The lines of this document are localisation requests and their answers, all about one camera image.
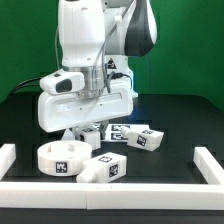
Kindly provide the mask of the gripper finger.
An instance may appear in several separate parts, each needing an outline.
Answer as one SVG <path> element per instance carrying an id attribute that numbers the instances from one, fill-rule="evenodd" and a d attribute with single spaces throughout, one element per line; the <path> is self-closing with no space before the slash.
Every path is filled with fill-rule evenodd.
<path id="1" fill-rule="evenodd" d="M 74 134 L 70 129 L 66 129 L 64 131 L 64 134 L 62 136 L 63 140 L 73 140 L 74 139 Z"/>

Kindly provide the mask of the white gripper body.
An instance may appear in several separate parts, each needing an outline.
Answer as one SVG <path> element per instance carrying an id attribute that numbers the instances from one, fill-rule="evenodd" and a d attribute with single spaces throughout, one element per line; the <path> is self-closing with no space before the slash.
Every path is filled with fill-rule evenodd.
<path id="1" fill-rule="evenodd" d="M 38 121 L 46 132 L 131 114 L 133 100 L 128 78 L 111 80 L 110 91 L 107 91 L 100 66 L 75 68 L 67 72 L 83 73 L 85 87 L 73 93 L 41 93 L 38 100 Z"/>

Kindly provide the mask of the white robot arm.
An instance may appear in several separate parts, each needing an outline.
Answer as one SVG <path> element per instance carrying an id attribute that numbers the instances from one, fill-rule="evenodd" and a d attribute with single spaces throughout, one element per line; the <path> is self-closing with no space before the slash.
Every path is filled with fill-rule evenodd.
<path id="1" fill-rule="evenodd" d="M 113 75 L 156 43 L 150 0 L 59 0 L 57 35 L 62 66 L 40 80 L 40 127 L 54 132 L 131 114 L 131 80 Z"/>

